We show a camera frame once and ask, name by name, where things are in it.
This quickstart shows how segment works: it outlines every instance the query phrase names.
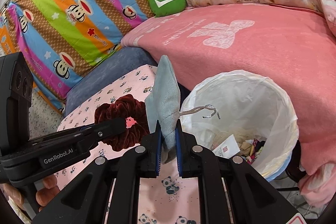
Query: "pink panda print sheet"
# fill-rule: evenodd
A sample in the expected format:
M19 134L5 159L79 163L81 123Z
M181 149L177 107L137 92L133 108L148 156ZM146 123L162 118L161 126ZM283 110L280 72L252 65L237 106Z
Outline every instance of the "pink panda print sheet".
M132 94L144 101L152 91L156 67L144 65L131 71L112 84L103 88L81 106L70 113L60 124L58 130L94 123L95 109L103 103L113 103L126 94ZM127 127L134 120L127 119ZM56 173L58 186L63 189L96 157L112 159L122 156L127 149L115 152L110 146L99 143L91 150L91 156L73 166ZM199 196L197 178L179 177L176 160L161 165L157 179L141 179L138 207L138 224L199 224Z

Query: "colorful striped pillow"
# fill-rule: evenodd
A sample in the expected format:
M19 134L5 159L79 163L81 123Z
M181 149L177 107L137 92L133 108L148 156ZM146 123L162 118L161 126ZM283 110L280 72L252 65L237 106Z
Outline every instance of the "colorful striped pillow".
M7 44L23 52L37 89L62 111L71 88L150 16L148 0L16 0L6 12Z

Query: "blue-gray cushion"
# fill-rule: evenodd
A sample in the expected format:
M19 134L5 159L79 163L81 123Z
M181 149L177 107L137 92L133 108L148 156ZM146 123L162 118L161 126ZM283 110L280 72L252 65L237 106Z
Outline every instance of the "blue-gray cushion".
M132 70L143 65L157 66L151 55L142 48L125 47L110 56L86 75L67 95L65 115L74 111L80 104L99 90L113 83Z

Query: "white check mark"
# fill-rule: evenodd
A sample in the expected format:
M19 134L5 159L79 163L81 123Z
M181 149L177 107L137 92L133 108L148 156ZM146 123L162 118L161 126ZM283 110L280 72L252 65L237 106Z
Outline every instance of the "white check mark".
M158 8L160 8L160 7L164 6L165 4L167 4L167 3L171 2L171 1L173 1L173 0L164 0L164 1L155 0L155 3L158 6Z

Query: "red star print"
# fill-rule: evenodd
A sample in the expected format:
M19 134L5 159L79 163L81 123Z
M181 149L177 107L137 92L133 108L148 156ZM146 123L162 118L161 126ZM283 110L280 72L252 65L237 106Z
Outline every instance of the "red star print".
M90 36L93 36L95 34L95 29L90 29L87 32Z

